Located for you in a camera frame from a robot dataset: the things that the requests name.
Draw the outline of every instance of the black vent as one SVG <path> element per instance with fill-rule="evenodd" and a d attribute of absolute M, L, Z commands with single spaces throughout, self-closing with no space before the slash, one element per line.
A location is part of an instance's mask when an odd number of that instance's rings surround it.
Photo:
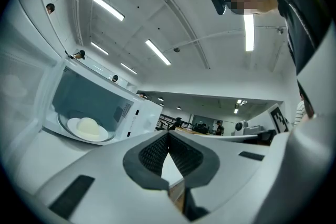
<path fill-rule="evenodd" d="M 161 176 L 163 162 L 168 154 L 168 135 L 164 135 L 139 153 L 141 164 L 151 172 Z"/>
<path fill-rule="evenodd" d="M 169 153 L 183 177 L 198 168 L 203 161 L 200 151 L 173 135 L 170 135 Z"/>
<path fill-rule="evenodd" d="M 128 103 L 127 103 L 127 104 L 125 105 L 125 107 L 124 107 L 124 109 L 123 109 L 123 111 L 122 111 L 122 114 L 121 114 L 124 118 L 126 118 L 126 116 L 127 116 L 128 112 L 130 111 L 131 107 L 132 107 L 131 104 L 128 104 Z"/>

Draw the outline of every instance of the sleeve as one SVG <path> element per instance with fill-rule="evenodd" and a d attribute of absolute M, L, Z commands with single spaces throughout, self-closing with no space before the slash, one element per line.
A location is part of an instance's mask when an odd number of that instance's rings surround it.
<path fill-rule="evenodd" d="M 303 117 L 303 112 L 301 110 L 300 105 L 298 105 L 297 108 L 296 108 L 296 115 L 295 115 L 294 126 L 297 126 L 301 122 L 302 117 Z"/>

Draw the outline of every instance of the white plate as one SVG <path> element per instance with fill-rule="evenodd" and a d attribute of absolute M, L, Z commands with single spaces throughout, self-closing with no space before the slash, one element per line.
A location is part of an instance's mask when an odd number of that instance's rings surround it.
<path fill-rule="evenodd" d="M 80 120 L 81 119 L 79 118 L 72 118 L 68 120 L 68 123 L 67 123 L 70 131 L 72 131 L 72 133 L 78 136 L 79 138 L 86 140 L 86 141 L 90 141 L 90 142 L 102 142 L 102 141 L 105 141 L 107 138 L 109 138 L 109 133 L 102 126 L 99 126 L 99 125 L 98 125 L 99 135 L 87 134 L 87 133 L 83 133 L 77 130 L 77 123 Z"/>

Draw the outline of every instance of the fluorescent light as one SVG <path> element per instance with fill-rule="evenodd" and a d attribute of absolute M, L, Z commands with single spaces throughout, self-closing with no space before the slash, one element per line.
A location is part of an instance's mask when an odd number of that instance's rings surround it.
<path fill-rule="evenodd" d="M 104 9 L 106 9 L 107 11 L 109 11 L 111 14 L 113 14 L 116 18 L 118 18 L 119 20 L 123 21 L 125 16 L 123 16 L 119 11 L 117 11 L 116 9 L 112 8 L 109 4 L 107 4 L 106 2 L 104 2 L 103 0 L 93 0 L 94 2 L 96 2 L 97 4 L 99 4 L 100 6 L 102 6 Z"/>
<path fill-rule="evenodd" d="M 153 50 L 153 52 L 156 53 L 157 56 L 159 56 L 161 58 L 162 61 L 164 61 L 164 63 L 167 65 L 167 66 L 170 66 L 171 63 L 168 61 L 167 58 L 165 58 L 165 56 L 159 51 L 158 48 L 156 48 L 156 46 L 153 44 L 152 41 L 150 40 L 147 40 L 146 41 L 146 44 Z"/>
<path fill-rule="evenodd" d="M 94 66 L 94 67 L 96 67 L 96 66 Z M 102 70 L 102 69 L 100 69 L 99 67 L 96 67 L 96 68 L 98 68 L 99 70 L 103 71 L 103 70 Z"/>
<path fill-rule="evenodd" d="M 253 51 L 254 49 L 254 21 L 253 14 L 244 15 L 245 22 L 245 38 L 246 38 L 246 51 Z"/>
<path fill-rule="evenodd" d="M 102 48 L 98 47 L 96 44 L 94 44 L 93 42 L 91 42 L 92 45 L 94 45 L 97 49 L 101 50 L 102 52 L 104 52 L 106 55 L 109 55 L 109 53 L 105 50 L 103 50 Z"/>
<path fill-rule="evenodd" d="M 132 69 L 130 69 L 128 66 L 124 65 L 123 63 L 121 63 L 121 65 L 122 65 L 123 67 L 126 67 L 128 70 L 130 70 L 130 71 L 133 72 L 134 74 L 138 74 L 138 73 L 136 73 L 135 71 L 133 71 Z"/>

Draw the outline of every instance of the desk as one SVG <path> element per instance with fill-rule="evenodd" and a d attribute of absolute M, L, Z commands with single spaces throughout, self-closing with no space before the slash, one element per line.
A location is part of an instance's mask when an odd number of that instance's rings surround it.
<path fill-rule="evenodd" d="M 183 131 L 183 132 L 186 132 L 188 134 L 200 134 L 200 135 L 208 135 L 209 134 L 209 133 L 207 133 L 207 134 L 201 134 L 199 132 L 188 130 L 188 129 L 182 128 L 182 127 L 176 127 L 176 130 Z"/>

